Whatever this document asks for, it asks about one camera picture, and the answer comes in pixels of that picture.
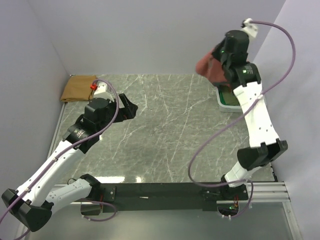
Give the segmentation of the tan ribbed tank top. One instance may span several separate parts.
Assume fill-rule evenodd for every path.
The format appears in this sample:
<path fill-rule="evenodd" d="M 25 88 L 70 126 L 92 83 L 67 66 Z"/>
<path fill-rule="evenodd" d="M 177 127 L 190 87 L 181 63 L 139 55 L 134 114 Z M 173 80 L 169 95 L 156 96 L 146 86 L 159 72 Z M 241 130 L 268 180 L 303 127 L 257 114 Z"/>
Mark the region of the tan ribbed tank top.
<path fill-rule="evenodd" d="M 72 75 L 64 87 L 61 102 L 89 101 L 93 97 L 92 83 L 96 75 Z"/>

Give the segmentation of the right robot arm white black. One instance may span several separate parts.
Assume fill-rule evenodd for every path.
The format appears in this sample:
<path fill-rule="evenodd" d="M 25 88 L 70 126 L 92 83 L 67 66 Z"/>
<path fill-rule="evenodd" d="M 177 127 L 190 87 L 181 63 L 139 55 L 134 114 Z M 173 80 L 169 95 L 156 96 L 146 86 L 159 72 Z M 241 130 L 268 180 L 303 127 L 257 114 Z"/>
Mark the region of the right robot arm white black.
<path fill-rule="evenodd" d="M 253 173 L 288 149 L 288 143 L 280 139 L 270 119 L 258 68 L 247 60 L 250 38 L 243 30 L 230 30 L 212 52 L 245 115 L 249 134 L 249 147 L 237 151 L 236 164 L 221 178 L 225 184 L 219 187 L 219 193 L 226 200 L 241 194 Z"/>

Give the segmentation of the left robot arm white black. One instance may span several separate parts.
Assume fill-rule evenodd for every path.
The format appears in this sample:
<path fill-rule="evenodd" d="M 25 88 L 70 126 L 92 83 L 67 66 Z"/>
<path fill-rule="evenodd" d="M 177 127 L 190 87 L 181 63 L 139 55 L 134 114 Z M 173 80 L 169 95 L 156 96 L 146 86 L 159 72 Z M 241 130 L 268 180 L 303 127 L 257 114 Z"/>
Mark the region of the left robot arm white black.
<path fill-rule="evenodd" d="M 41 229 L 58 210 L 80 200 L 99 201 L 104 190 L 90 174 L 58 190 L 52 190 L 59 178 L 100 140 L 106 127 L 131 120 L 138 106 L 119 94 L 120 108 L 115 100 L 95 97 L 88 102 L 75 123 L 71 125 L 45 163 L 17 189 L 8 188 L 1 196 L 9 212 L 31 232 Z"/>

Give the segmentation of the red tank top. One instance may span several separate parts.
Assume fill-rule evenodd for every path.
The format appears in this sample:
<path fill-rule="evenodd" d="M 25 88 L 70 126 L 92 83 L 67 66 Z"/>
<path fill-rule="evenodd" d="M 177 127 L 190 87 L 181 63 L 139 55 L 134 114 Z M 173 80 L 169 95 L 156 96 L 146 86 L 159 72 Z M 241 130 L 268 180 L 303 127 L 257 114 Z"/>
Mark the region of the red tank top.
<path fill-rule="evenodd" d="M 230 88 L 227 80 L 224 76 L 224 71 L 221 63 L 216 60 L 212 52 L 215 50 L 215 46 L 212 50 L 206 53 L 195 65 L 195 72 L 202 77 L 205 77 L 215 87 L 225 86 Z"/>

